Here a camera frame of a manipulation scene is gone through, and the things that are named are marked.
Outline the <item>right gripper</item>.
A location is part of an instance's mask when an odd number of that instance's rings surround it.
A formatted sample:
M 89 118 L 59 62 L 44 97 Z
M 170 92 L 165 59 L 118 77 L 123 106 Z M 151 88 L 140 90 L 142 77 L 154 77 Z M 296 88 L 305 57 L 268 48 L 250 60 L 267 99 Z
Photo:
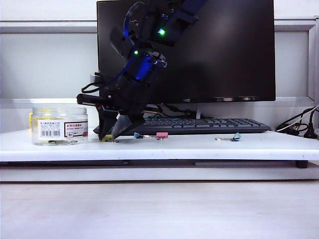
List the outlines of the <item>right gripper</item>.
M 77 95 L 77 103 L 96 108 L 100 140 L 113 125 L 112 136 L 121 136 L 145 122 L 141 113 L 150 101 L 155 81 L 156 72 L 125 72 L 119 77 L 95 72 L 91 83 Z

